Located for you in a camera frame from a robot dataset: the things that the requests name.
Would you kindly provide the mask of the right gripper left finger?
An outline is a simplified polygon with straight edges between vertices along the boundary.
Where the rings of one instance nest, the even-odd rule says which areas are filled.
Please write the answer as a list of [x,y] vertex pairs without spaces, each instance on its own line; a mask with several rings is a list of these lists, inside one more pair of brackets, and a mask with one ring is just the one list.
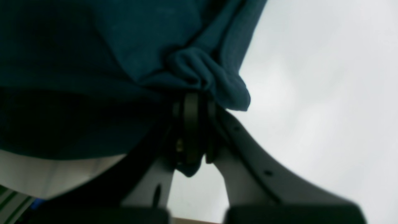
[[198,169],[203,101],[188,93],[124,159],[94,180],[44,203],[33,224],[169,224],[176,167]]

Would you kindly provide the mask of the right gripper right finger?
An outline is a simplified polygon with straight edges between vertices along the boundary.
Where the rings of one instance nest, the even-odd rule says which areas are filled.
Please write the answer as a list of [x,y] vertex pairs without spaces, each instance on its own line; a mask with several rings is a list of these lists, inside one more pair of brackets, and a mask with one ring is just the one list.
[[365,224],[360,207],[304,180],[268,154],[229,112],[208,102],[211,161],[223,176],[225,224]]

